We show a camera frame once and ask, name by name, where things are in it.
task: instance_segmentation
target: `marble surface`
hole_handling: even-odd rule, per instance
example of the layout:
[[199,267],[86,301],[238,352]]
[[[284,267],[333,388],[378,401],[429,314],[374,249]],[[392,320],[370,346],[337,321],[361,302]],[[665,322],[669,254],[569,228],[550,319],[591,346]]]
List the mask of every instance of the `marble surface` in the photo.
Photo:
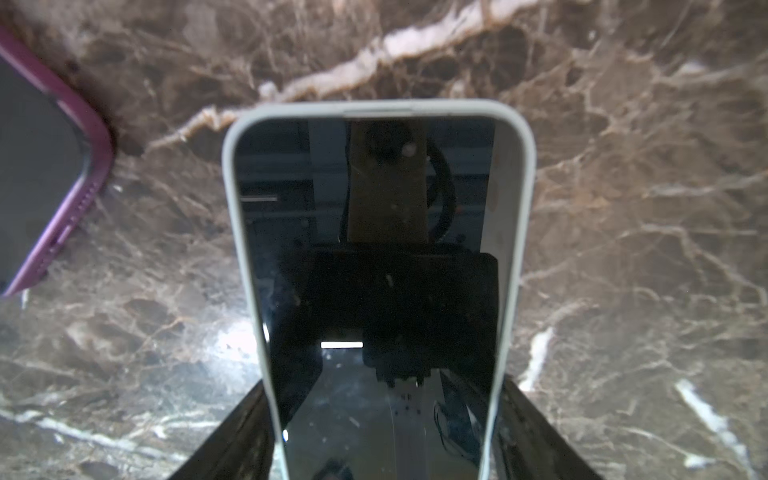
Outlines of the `marble surface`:
[[543,359],[534,403],[606,479],[768,476],[765,2],[10,0],[0,23],[119,152],[0,303],[3,478],[164,478],[259,379],[219,167],[242,109],[435,96],[536,135],[508,367]]

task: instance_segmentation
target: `purple phone case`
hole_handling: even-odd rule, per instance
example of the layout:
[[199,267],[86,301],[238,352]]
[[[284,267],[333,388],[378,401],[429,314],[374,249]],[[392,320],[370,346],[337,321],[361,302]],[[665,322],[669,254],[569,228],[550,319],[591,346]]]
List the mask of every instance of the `purple phone case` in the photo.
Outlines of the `purple phone case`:
[[91,157],[86,160],[90,162],[88,171],[84,171],[61,199],[61,205],[27,254],[21,269],[8,283],[5,292],[0,293],[0,296],[8,296],[35,285],[43,277],[48,265],[107,179],[114,155],[109,132],[98,114],[21,42],[2,28],[0,56],[39,91],[56,98],[60,109],[80,128],[91,144]]

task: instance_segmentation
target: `phone bezel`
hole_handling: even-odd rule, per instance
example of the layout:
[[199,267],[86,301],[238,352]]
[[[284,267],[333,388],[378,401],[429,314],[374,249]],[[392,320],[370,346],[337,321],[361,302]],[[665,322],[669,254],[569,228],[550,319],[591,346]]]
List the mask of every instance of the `phone bezel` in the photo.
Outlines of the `phone bezel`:
[[[281,462],[283,474],[290,477],[282,438],[280,419],[277,418],[277,402],[273,391],[270,376],[269,356],[266,354],[267,341],[263,333],[263,323],[259,315],[259,299],[253,288],[253,276],[248,262],[248,246],[243,231],[243,210],[240,206],[240,195],[235,178],[235,150],[242,134],[253,125],[262,121],[287,119],[287,118],[427,118],[427,117],[487,117],[495,121],[504,122],[512,128],[520,140],[521,179],[519,196],[513,202],[517,208],[504,212],[504,218],[509,219],[515,225],[509,250],[509,265],[507,270],[502,270],[499,263],[500,280],[506,282],[507,295],[500,299],[503,312],[499,320],[498,333],[499,345],[511,345],[511,329],[515,318],[515,306],[519,280],[522,269],[523,250],[525,247],[525,234],[528,228],[528,215],[531,209],[533,185],[536,170],[536,146],[533,133],[528,122],[513,108],[497,101],[481,99],[434,99],[434,100],[382,100],[382,101],[350,101],[350,102],[310,102],[296,104],[265,104],[243,114],[235,124],[230,127],[224,139],[222,149],[222,168],[224,186],[227,191],[227,204],[230,211],[233,236],[237,248],[237,259],[240,265],[240,274],[245,289],[248,310],[253,317],[254,334],[258,346],[258,359],[262,366],[264,389],[272,414],[273,428],[275,432],[275,448],[279,455],[276,457]],[[496,158],[496,142],[494,143],[494,158]],[[498,413],[498,401],[500,398],[502,383],[504,381],[505,367],[507,364],[509,348],[499,349],[494,369],[494,380],[491,390],[491,401],[488,405],[488,420],[485,425],[485,438],[483,440],[483,453],[480,462],[478,478],[486,480],[489,468],[491,440],[496,415]]]

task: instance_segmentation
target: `white marble vein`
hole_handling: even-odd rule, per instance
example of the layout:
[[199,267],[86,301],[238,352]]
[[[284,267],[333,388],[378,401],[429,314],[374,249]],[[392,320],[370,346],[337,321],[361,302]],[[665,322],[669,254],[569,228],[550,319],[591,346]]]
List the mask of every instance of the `white marble vein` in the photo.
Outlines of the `white marble vein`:
[[680,453],[681,455],[684,456],[683,465],[685,466],[685,468],[696,470],[699,468],[707,467],[717,462],[715,458],[706,457],[704,455],[698,455],[697,453],[688,452],[687,450],[682,449],[681,447],[675,445],[674,443],[671,443],[665,439],[662,439],[659,435],[656,435],[655,433],[651,433],[646,430],[636,429],[631,427],[623,430],[626,430],[629,433],[634,433],[635,435],[643,436],[646,439],[651,439],[651,440],[656,440],[657,442],[661,442],[665,444],[667,447],[669,447],[670,449],[673,449],[675,452]]
[[719,179],[713,185],[704,187],[689,187],[682,184],[661,184],[654,185],[645,192],[645,197],[703,197],[716,192],[728,190],[743,190],[753,185],[759,184],[768,178],[768,170],[758,174],[742,176],[728,175]]
[[29,304],[29,288],[24,289],[24,291],[22,291],[22,310],[26,310],[28,304]]
[[655,223],[644,223],[641,225],[641,231],[645,233],[662,233],[664,235],[672,235],[680,240],[680,246],[683,247],[683,252],[686,257],[694,265],[697,262],[697,257],[702,256],[714,264],[721,272],[734,284],[740,288],[751,288],[755,291],[760,299],[760,305],[768,306],[768,290],[763,286],[748,280],[744,275],[736,270],[735,267],[722,261],[718,256],[713,253],[699,247],[693,239],[690,238],[690,234],[683,228],[675,225],[658,225]]
[[528,368],[520,375],[518,387],[522,392],[533,392],[538,377],[544,369],[544,361],[547,358],[549,341],[554,335],[554,327],[550,326],[544,332],[537,333],[531,341],[531,360]]
[[114,439],[101,433],[89,432],[88,430],[76,429],[73,426],[60,422],[56,419],[45,417],[42,412],[35,410],[27,410],[23,413],[15,414],[14,412],[0,409],[0,418],[6,419],[15,423],[26,423],[36,425],[37,427],[45,430],[53,431],[54,435],[61,434],[73,439],[82,440],[83,442],[93,443],[100,445],[108,449],[119,449],[125,452],[134,452],[151,458],[164,458],[168,460],[174,460],[176,462],[182,462],[187,459],[187,455],[180,453],[166,453],[161,450],[154,449],[152,447],[146,447],[138,445],[136,442],[130,439]]
[[715,409],[705,402],[698,393],[696,386],[687,379],[682,379],[675,384],[675,389],[683,401],[696,413],[699,420],[736,455],[739,463],[746,470],[746,477],[749,480],[758,480],[757,472],[750,461],[750,454],[746,446],[739,442],[739,439],[728,429],[728,418],[718,415]]
[[219,110],[215,105],[203,108],[177,130],[150,142],[149,148],[163,147],[186,141],[203,127],[215,131],[227,127],[243,113],[263,103],[292,101],[314,93],[320,97],[349,90],[370,80],[379,65],[392,64],[404,58],[413,58],[429,51],[454,45],[494,25],[508,22],[520,8],[535,5],[539,0],[495,0],[483,15],[481,2],[473,2],[458,12],[449,12],[440,22],[425,27],[409,27],[394,31],[384,38],[377,38],[358,52],[350,61],[329,70],[319,71],[296,78],[278,91],[273,82],[259,86],[259,93],[265,98],[255,105],[243,108]]

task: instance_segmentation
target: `white phone case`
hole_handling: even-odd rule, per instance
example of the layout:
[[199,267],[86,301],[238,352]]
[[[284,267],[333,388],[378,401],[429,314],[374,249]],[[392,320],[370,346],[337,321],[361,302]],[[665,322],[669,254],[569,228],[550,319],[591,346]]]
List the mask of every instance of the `white phone case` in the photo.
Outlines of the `white phone case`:
[[493,427],[498,412],[498,399],[502,389],[511,329],[515,318],[515,304],[522,268],[525,232],[536,170],[536,147],[528,122],[513,108],[490,100],[391,100],[315,102],[295,104],[266,104],[244,114],[227,132],[222,150],[224,185],[227,203],[237,247],[237,258],[248,309],[255,319],[254,329],[259,348],[258,358],[262,366],[263,383],[269,400],[275,432],[275,455],[288,477],[280,419],[277,418],[277,402],[270,378],[269,356],[266,354],[267,339],[259,317],[259,298],[253,288],[253,273],[248,262],[248,246],[243,231],[243,211],[235,179],[235,147],[240,136],[252,125],[276,118],[429,118],[429,117],[485,117],[496,120],[492,165],[488,179],[485,203],[485,220],[482,229],[480,251],[490,253],[498,261],[499,298],[498,356],[494,370],[491,401],[488,405],[488,421],[485,426],[483,454],[480,463],[480,480],[488,478],[488,459],[491,451]]

